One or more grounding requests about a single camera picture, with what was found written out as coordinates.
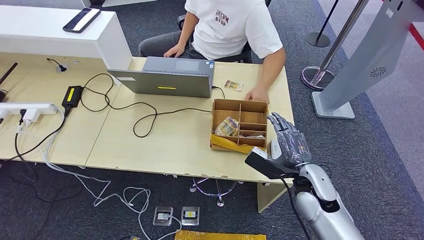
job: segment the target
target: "laptop lid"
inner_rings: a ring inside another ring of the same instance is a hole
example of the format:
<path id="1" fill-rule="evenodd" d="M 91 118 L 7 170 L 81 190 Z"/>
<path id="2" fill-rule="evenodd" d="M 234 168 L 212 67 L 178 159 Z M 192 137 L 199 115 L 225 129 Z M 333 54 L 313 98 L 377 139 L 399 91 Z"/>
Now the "laptop lid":
<path id="1" fill-rule="evenodd" d="M 108 69 L 136 94 L 210 98 L 209 76 Z"/>

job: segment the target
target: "gray carpet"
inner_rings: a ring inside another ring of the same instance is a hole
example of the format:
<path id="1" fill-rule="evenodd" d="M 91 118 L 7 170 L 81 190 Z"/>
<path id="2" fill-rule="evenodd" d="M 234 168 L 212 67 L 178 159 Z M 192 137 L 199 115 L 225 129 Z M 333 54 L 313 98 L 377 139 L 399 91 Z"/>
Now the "gray carpet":
<path id="1" fill-rule="evenodd" d="M 131 52 L 137 56 L 141 40 L 178 29 L 175 19 L 184 13 L 184 1 L 159 0 L 105 10 L 117 12 Z M 354 120 L 320 119 L 314 114 L 312 91 L 302 84 L 299 76 L 304 67 L 320 63 L 328 51 L 304 41 L 305 34 L 319 30 L 324 22 L 325 15 L 318 2 L 274 0 L 269 10 L 287 53 L 286 72 L 296 126 L 307 138 L 313 161 L 330 166 L 331 180 L 363 236 L 369 240 L 424 239 L 423 221 L 418 218 L 418 210 L 423 208 L 420 202 L 412 203 L 407 195 L 407 191 L 416 189 L 404 186 L 410 183 L 402 175 L 405 167 L 399 164 L 399 156 L 386 140 L 385 130 L 378 124 L 367 96 L 363 94 L 350 102 L 356 114 Z M 325 33 L 335 39 L 330 28 Z M 337 73 L 346 60 L 340 51 L 331 69 Z M 0 239 L 33 239 L 46 218 L 49 203 L 39 202 L 30 188 L 7 177 L 9 174 L 24 181 L 11 166 L 23 168 L 20 162 L 8 162 L 0 169 Z M 257 213 L 254 183 L 238 185 L 224 197 L 225 207 L 218 208 L 216 199 L 189 192 L 188 177 L 173 179 L 159 174 L 66 168 L 113 180 L 107 194 L 120 193 L 127 186 L 151 189 L 150 206 L 141 221 L 152 239 L 177 227 L 176 224 L 152 226 L 155 206 L 163 205 L 175 207 L 176 216 L 181 214 L 182 205 L 200 206 L 200 225 L 184 227 L 188 230 L 266 234 L 269 240 L 305 239 L 286 194 L 265 212 Z M 43 164 L 34 169 L 40 176 L 37 189 L 45 198 L 53 198 L 60 187 L 78 183 L 74 177 L 54 172 Z M 96 192 L 101 189 L 98 183 L 89 182 L 89 185 Z M 73 199 L 55 203 L 38 239 L 117 240 L 128 235 L 142 236 L 137 215 L 119 200 L 110 199 L 98 207 L 93 207 L 93 200 L 83 191 Z"/>

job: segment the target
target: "man's hand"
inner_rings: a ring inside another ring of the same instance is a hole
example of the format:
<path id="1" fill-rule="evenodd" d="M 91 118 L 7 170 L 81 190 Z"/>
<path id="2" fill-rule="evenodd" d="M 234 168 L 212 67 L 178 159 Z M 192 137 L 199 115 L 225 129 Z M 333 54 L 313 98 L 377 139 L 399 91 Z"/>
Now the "man's hand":
<path id="1" fill-rule="evenodd" d="M 163 55 L 165 58 L 170 58 L 172 55 L 175 55 L 174 58 L 178 58 L 181 54 L 184 53 L 184 50 L 186 49 L 186 46 L 184 44 L 177 44 L 173 46 L 171 49 L 169 49 L 165 54 Z"/>
<path id="2" fill-rule="evenodd" d="M 250 90 L 246 97 L 245 101 L 256 101 L 256 102 L 265 102 L 270 103 L 270 98 L 268 96 L 268 89 L 262 86 L 255 86 L 252 90 Z"/>

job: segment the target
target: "gray laptop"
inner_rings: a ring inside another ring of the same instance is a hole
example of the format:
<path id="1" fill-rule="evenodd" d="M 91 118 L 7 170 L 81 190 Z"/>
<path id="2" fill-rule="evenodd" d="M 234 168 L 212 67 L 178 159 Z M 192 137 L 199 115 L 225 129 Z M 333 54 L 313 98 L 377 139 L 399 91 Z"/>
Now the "gray laptop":
<path id="1" fill-rule="evenodd" d="M 136 94 L 210 98 L 215 62 L 174 57 L 147 57 L 142 71 L 107 71 Z"/>

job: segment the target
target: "smartphone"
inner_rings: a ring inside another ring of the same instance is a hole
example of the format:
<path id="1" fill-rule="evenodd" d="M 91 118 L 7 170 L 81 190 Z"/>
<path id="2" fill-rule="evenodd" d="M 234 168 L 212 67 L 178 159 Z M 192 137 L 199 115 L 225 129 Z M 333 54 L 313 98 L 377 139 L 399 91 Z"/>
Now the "smartphone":
<path id="1" fill-rule="evenodd" d="M 100 15 L 99 9 L 84 8 L 63 27 L 63 30 L 77 34 L 82 33 L 98 15 Z"/>

